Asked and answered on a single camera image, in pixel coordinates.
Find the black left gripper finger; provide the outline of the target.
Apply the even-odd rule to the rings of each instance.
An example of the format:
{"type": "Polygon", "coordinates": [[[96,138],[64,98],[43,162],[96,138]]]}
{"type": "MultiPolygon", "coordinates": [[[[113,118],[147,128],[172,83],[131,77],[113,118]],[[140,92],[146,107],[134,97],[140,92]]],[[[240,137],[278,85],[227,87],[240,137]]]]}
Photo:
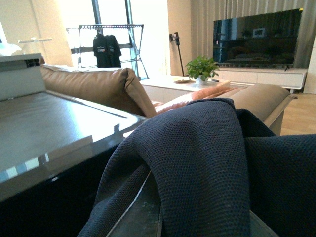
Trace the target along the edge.
{"type": "Polygon", "coordinates": [[[274,237],[249,210],[244,172],[107,171],[109,237],[274,237]]]}

